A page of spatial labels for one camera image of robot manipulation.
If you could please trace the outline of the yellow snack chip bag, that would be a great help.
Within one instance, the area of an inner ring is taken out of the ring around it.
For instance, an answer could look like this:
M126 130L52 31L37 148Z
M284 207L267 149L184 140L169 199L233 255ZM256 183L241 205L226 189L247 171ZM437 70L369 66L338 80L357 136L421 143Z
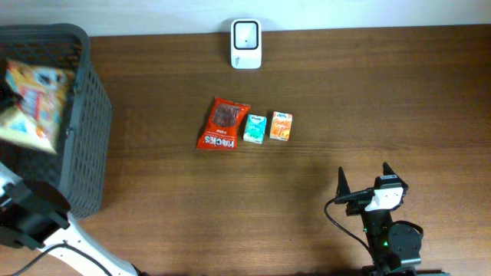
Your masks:
M1 140L55 154L75 73L68 69L7 61L7 83L23 100L1 112Z

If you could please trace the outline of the orange small carton box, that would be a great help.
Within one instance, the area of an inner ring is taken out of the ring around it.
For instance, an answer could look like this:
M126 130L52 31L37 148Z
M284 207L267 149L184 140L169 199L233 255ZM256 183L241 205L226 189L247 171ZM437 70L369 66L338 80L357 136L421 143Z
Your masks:
M274 140L288 141L293 116L290 113L275 111L272 115L269 137Z

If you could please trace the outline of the teal small carton box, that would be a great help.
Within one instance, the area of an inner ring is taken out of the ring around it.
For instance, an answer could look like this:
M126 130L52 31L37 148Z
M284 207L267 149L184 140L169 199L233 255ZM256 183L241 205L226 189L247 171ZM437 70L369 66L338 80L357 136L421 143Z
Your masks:
M250 143L262 144L265 136L267 118L249 114L246 120L243 140Z

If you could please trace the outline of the red Hacks candy bag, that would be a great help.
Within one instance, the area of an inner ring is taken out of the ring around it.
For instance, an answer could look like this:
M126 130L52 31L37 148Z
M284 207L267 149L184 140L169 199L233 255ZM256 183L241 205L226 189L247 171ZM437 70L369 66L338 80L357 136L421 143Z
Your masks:
M248 104L216 97L196 148L198 150L236 150L239 127L249 110Z

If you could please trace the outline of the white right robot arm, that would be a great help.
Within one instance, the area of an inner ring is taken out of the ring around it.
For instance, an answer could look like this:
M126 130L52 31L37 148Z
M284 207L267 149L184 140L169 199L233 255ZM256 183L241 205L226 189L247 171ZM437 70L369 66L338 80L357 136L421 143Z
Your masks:
M408 184L388 165L383 164L383 174L370 188L352 192L342 168L338 169L338 186L335 197L324 207L326 217L336 227L360 242L371 256L372 265L361 269L363 275L445 275L444 271L418 271L423 228L408 221L394 221L392 211L404 203ZM329 214L330 204L345 205L346 215L359 215L367 241L348 231Z

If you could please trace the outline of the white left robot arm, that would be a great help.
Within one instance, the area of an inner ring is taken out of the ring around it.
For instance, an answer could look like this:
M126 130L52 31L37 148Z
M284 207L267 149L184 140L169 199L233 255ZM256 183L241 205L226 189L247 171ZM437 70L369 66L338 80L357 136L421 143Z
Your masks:
M1 61L1 138L56 156L74 73L56 67ZM141 272L99 245L75 221L66 198L49 182L1 166L1 243L40 250L84 275Z

